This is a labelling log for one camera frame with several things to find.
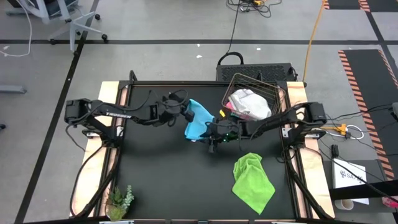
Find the black tabletop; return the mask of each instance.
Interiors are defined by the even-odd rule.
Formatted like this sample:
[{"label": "black tabletop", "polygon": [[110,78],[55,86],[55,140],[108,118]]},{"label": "black tabletop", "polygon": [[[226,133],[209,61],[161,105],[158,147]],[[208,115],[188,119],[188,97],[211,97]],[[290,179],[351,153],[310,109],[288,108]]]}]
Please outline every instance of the black tabletop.
[{"label": "black tabletop", "polygon": [[[189,98],[219,117],[226,86],[136,86],[129,106],[140,105],[153,89],[161,96],[185,89]],[[145,219],[287,219],[294,218],[285,164],[276,161],[282,145],[280,130],[264,133],[252,142],[223,143],[218,153],[184,138],[187,125],[180,116],[173,127],[126,123],[116,184],[132,185],[136,199],[126,218]],[[234,163],[248,152],[262,156],[262,166],[275,194],[261,215],[232,193]]]}]

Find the potted plant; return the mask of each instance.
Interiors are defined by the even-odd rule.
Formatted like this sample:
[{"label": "potted plant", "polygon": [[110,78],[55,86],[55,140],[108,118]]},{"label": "potted plant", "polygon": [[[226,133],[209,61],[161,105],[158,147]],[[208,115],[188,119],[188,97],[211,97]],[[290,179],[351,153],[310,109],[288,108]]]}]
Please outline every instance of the potted plant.
[{"label": "potted plant", "polygon": [[134,200],[131,193],[131,185],[127,186],[126,195],[123,195],[118,187],[110,192],[106,200],[105,214],[112,222],[120,221],[127,213],[130,203]]}]

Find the wooden table frame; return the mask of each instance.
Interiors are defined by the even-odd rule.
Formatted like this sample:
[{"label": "wooden table frame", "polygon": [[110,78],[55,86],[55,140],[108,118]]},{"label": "wooden table frame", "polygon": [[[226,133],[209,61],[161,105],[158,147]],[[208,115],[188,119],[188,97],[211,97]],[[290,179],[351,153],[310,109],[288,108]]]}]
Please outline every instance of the wooden table frame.
[{"label": "wooden table frame", "polygon": [[[119,82],[103,82],[98,99],[107,102],[107,103],[119,103],[120,105],[125,105],[127,100],[127,88],[123,88],[121,90],[121,96],[118,98],[118,90],[119,90]],[[304,85],[302,82],[287,82],[287,91],[289,94],[290,105],[294,106],[298,103],[307,102],[307,96],[305,94]],[[286,109],[286,105],[282,104],[282,109]],[[106,116],[99,116],[96,119],[101,121],[103,124],[110,126],[112,125],[112,118]],[[122,119],[116,119],[116,125],[122,124]],[[93,137],[88,140],[86,145],[86,152],[83,158],[85,161],[89,156],[94,153],[101,146],[101,139],[99,137]],[[305,145],[307,148],[314,149],[316,151],[319,150],[317,140],[315,139],[306,139]],[[108,172],[113,165],[113,160],[115,157],[116,149],[109,149],[109,163],[108,163]],[[76,190],[73,196],[72,208],[75,213],[80,212],[84,206],[90,201],[93,194],[99,187],[101,180],[101,173],[104,166],[106,155],[106,148],[103,147],[97,155],[95,155],[90,161],[87,162],[85,168],[82,170],[80,174],[79,181],[76,186]],[[319,154],[308,150],[301,149],[300,150],[301,163],[303,167],[303,172],[305,175],[305,181],[307,184],[307,189],[311,192],[315,200],[319,203],[319,205],[324,209],[324,211],[329,214],[331,217],[335,217],[335,213],[333,211],[333,206],[331,203],[329,189],[326,182],[325,172],[323,170],[322,159]],[[297,171],[297,163],[295,160],[292,160],[293,167]],[[103,193],[103,198],[101,201],[99,215],[103,216],[104,214],[104,202],[108,198],[108,193],[110,189],[110,185],[106,188]],[[295,191],[297,193],[297,202],[300,217],[307,217],[307,210],[305,206],[305,201],[303,199],[303,194],[300,189],[295,184]],[[312,210],[311,211],[314,218],[317,218],[317,214]]]}]

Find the chair wheel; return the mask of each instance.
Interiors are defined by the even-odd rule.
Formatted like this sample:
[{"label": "chair wheel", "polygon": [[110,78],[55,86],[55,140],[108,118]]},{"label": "chair wheel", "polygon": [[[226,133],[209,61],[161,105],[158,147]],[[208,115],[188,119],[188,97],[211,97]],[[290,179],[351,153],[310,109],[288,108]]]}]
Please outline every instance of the chair wheel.
[{"label": "chair wheel", "polygon": [[103,35],[101,36],[101,38],[104,40],[104,42],[107,43],[107,41],[108,41],[108,35],[103,34]]},{"label": "chair wheel", "polygon": [[56,41],[56,40],[54,40],[54,39],[50,39],[50,44],[51,45],[55,45],[55,44],[57,44],[58,42]]}]

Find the white cable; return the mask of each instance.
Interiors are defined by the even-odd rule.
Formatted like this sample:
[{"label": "white cable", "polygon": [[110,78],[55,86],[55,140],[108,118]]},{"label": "white cable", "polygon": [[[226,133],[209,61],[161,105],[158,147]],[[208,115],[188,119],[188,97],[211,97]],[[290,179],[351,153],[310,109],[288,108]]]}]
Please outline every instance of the white cable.
[{"label": "white cable", "polygon": [[22,54],[22,55],[8,54],[8,53],[5,53],[5,52],[3,52],[3,51],[0,50],[0,53],[2,53],[5,57],[7,57],[7,56],[11,56],[11,57],[23,57],[23,56],[26,56],[26,55],[29,55],[29,54],[30,54],[30,43],[32,42],[32,23],[30,22],[29,14],[27,13],[25,7],[22,6],[22,4],[19,2],[19,0],[16,0],[16,1],[17,1],[18,4],[23,8],[23,10],[25,11],[27,20],[28,20],[28,22],[29,22],[29,27],[30,27],[29,45],[28,45],[28,48],[27,48],[27,53],[26,53],[26,54]]},{"label": "white cable", "polygon": [[[353,127],[353,128],[351,128],[351,129],[357,129],[361,134],[362,134],[362,136],[361,137],[359,137],[359,138],[356,138],[356,137],[350,137],[350,139],[355,139],[355,140],[360,140],[360,139],[362,139],[363,137],[365,137],[365,135],[363,134],[363,131],[359,128],[359,127],[357,127],[357,126],[355,126],[355,125],[352,125],[352,124],[350,124],[350,125],[347,125],[347,127],[346,127],[346,131],[348,131],[348,127]],[[321,128],[314,128],[314,129],[316,129],[316,130],[322,130],[322,131],[325,131],[326,133],[328,133],[328,134],[330,134],[331,136],[336,136],[336,137],[343,137],[343,138],[345,138],[346,136],[343,136],[343,135],[340,135],[340,134],[333,134],[333,133],[330,133],[330,132],[328,132],[327,130],[325,130],[325,129],[321,129]]]}]

